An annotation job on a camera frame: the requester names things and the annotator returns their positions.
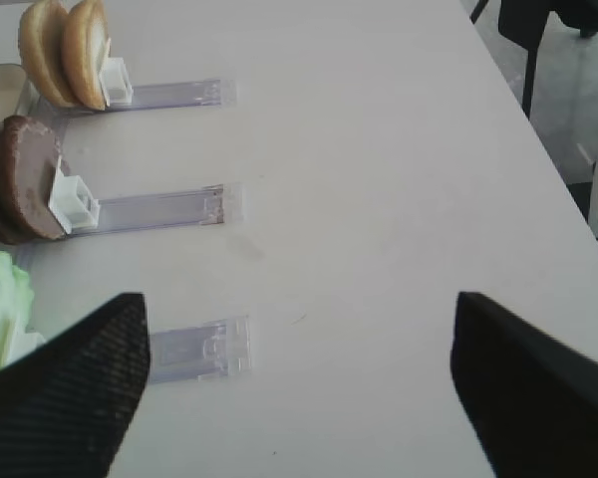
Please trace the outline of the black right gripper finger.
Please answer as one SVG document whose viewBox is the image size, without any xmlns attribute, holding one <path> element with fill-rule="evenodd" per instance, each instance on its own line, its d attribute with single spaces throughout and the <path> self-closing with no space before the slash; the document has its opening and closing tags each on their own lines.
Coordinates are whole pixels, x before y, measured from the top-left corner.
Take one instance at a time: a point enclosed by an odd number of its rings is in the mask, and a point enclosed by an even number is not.
<svg viewBox="0 0 598 478">
<path fill-rule="evenodd" d="M 598 477 L 598 362 L 488 296 L 457 296 L 449 368 L 497 477 Z"/>
</svg>

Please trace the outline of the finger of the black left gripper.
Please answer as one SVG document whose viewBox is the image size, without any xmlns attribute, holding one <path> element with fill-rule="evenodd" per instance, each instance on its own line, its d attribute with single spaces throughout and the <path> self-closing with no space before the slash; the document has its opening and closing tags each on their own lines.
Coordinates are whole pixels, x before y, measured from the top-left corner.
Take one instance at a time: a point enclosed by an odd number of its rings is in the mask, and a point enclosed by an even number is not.
<svg viewBox="0 0 598 478">
<path fill-rule="evenodd" d="M 0 369 L 0 477 L 105 477 L 150 374 L 145 297 L 123 293 Z"/>
</svg>

